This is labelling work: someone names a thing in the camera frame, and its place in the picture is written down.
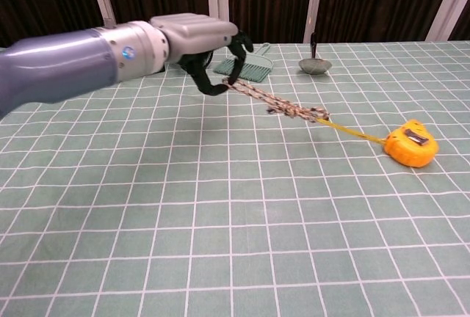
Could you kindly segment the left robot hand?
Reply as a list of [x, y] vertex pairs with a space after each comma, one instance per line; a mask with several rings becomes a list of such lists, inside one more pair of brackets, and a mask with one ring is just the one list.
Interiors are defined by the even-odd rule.
[[[190, 75], [204, 95], [226, 92], [239, 78], [247, 53], [254, 50], [253, 41], [235, 23], [207, 15], [190, 12], [159, 15], [150, 19], [150, 25], [167, 38], [168, 61]], [[213, 85], [206, 73], [206, 60], [213, 51], [224, 47], [235, 56], [234, 66], [225, 82]]]

